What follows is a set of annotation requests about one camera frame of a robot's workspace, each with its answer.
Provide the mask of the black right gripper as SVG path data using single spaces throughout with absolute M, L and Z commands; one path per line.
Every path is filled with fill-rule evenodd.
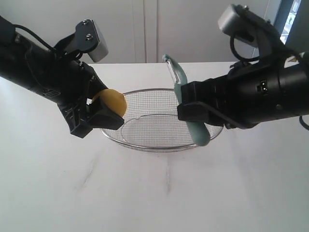
M 238 62 L 226 75 L 185 84 L 178 119 L 241 129 L 282 119 L 281 71 L 281 62 Z M 206 101 L 211 110 L 201 103 Z

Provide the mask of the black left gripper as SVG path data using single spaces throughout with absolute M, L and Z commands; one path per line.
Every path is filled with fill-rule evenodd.
M 71 135 L 84 138 L 93 128 L 117 130 L 124 124 L 100 98 L 89 105 L 77 101 L 107 88 L 86 63 L 32 47 L 26 52 L 26 64 L 33 80 L 29 90 L 58 104 Z

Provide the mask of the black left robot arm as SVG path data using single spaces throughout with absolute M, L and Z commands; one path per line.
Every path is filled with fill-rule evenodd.
M 98 94 L 107 89 L 95 70 L 81 61 L 94 62 L 108 55 L 105 39 L 92 19 L 81 21 L 75 32 L 50 46 L 38 35 L 30 40 L 20 25 L 0 20 L 0 75 L 55 102 L 70 133 L 84 138 L 93 129 L 119 129 L 124 120 Z

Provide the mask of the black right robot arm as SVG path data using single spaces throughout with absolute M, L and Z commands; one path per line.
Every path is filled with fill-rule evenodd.
M 178 119 L 228 129 L 309 113 L 309 62 L 285 67 L 285 54 L 257 63 L 237 62 L 226 75 L 193 81 L 181 87 Z

